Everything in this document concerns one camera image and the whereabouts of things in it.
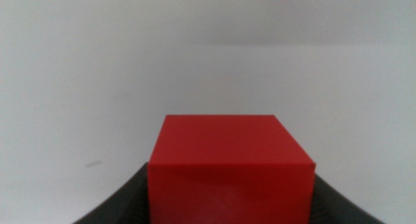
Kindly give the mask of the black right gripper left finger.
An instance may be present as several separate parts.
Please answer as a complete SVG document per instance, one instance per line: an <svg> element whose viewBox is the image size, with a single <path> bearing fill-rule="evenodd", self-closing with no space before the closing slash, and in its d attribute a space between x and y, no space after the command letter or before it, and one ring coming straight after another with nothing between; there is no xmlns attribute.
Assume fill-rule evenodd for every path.
<svg viewBox="0 0 416 224"><path fill-rule="evenodd" d="M148 224L146 162L120 189L74 224Z"/></svg>

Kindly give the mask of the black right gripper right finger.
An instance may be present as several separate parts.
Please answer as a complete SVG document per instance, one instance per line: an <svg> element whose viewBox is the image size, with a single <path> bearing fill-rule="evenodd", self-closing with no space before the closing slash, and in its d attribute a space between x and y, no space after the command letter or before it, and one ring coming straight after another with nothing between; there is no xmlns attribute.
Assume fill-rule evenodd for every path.
<svg viewBox="0 0 416 224"><path fill-rule="evenodd" d="M384 224L315 175L312 223Z"/></svg>

